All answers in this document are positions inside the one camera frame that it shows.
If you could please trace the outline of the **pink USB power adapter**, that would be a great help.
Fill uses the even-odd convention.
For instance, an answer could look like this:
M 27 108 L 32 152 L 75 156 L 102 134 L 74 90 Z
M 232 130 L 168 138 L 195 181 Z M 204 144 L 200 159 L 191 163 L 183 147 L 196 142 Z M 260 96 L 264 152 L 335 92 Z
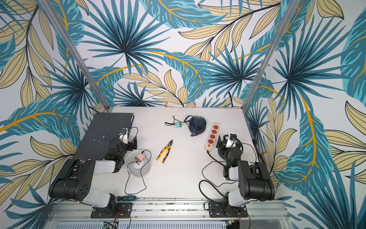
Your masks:
M 135 156 L 135 160 L 138 162 L 138 163 L 141 163 L 143 162 L 143 160 L 145 159 L 145 155 L 142 153 L 139 153 L 138 155 Z

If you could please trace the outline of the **white desk fan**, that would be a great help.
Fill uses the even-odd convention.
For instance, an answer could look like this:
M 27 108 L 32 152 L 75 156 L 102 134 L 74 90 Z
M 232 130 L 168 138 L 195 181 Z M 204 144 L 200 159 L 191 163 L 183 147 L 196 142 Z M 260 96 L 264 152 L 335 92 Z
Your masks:
M 135 156 L 139 153 L 142 153 L 145 155 L 145 159 L 143 162 L 138 163 L 135 160 Z M 149 150 L 135 150 L 133 152 L 128 153 L 124 157 L 125 165 L 127 166 L 128 172 L 136 177 L 136 178 L 142 178 L 146 176 L 150 170 L 151 170 L 151 153 Z

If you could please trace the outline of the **beige red power strip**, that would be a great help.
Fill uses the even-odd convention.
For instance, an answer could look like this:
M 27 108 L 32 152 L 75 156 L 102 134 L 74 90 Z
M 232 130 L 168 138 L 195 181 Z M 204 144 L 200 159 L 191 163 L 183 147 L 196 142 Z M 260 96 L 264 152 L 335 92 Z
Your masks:
M 213 126 L 211 127 L 211 129 L 209 131 L 208 139 L 205 143 L 205 151 L 206 152 L 211 152 L 213 147 L 215 147 L 215 143 L 216 143 L 216 141 L 218 139 L 218 136 L 219 136 L 220 125 L 221 124 L 218 123 L 218 122 L 213 123 Z

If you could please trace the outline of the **navy desk fan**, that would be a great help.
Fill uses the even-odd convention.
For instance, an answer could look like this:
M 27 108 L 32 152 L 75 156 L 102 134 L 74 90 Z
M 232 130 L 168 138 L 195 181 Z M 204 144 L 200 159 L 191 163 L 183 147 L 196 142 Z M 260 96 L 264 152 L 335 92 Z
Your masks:
M 216 143 L 217 152 L 222 159 L 226 158 L 226 153 L 227 153 L 226 144 L 227 144 L 228 138 L 229 138 L 228 135 L 224 135 L 223 138 L 221 138 L 219 136 L 218 141 Z
M 207 122 L 202 116 L 188 115 L 185 118 L 184 123 L 188 125 L 191 136 L 200 135 L 206 130 Z

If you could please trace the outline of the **teal USB power adapter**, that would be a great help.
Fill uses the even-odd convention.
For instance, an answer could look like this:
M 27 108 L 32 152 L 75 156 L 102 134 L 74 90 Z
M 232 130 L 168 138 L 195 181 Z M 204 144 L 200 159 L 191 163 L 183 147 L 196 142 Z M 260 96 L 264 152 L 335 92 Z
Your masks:
M 181 128 L 182 127 L 182 122 L 180 122 L 180 121 L 175 122 L 175 127 L 176 128 Z

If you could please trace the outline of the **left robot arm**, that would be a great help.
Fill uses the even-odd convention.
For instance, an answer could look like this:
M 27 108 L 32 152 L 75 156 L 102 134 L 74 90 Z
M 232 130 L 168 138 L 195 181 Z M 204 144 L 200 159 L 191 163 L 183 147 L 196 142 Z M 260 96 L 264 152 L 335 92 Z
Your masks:
M 92 185 L 93 177 L 112 174 L 124 164 L 127 151 L 137 149 L 137 137 L 124 143 L 119 137 L 96 143 L 85 140 L 75 158 L 68 159 L 49 187 L 51 198 L 81 202 L 95 208 L 106 208 L 112 203 L 112 194 Z

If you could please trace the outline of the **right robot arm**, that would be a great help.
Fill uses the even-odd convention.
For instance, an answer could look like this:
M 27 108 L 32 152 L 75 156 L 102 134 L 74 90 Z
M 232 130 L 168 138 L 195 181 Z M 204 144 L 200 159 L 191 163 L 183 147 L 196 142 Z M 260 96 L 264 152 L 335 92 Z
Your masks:
M 218 140 L 216 147 L 225 159 L 223 176 L 237 181 L 238 188 L 223 197 L 224 207 L 240 208 L 252 201 L 274 200 L 275 189 L 270 174 L 263 162 L 248 162 L 241 159 L 243 150 L 238 140 Z

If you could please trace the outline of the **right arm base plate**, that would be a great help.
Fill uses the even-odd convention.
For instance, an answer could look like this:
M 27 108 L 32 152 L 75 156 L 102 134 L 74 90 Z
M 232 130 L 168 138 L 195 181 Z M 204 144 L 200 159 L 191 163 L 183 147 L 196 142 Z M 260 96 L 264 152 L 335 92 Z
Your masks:
M 244 207 L 233 207 L 223 202 L 209 201 L 205 204 L 211 218 L 246 218 L 248 213 Z

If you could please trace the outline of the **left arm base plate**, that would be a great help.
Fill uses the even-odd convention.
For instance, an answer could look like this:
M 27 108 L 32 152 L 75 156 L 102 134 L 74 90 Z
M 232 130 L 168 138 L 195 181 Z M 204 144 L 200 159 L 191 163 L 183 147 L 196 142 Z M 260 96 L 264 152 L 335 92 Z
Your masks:
M 131 216 L 131 202 L 117 202 L 109 204 L 105 208 L 92 208 L 92 219 L 127 219 Z

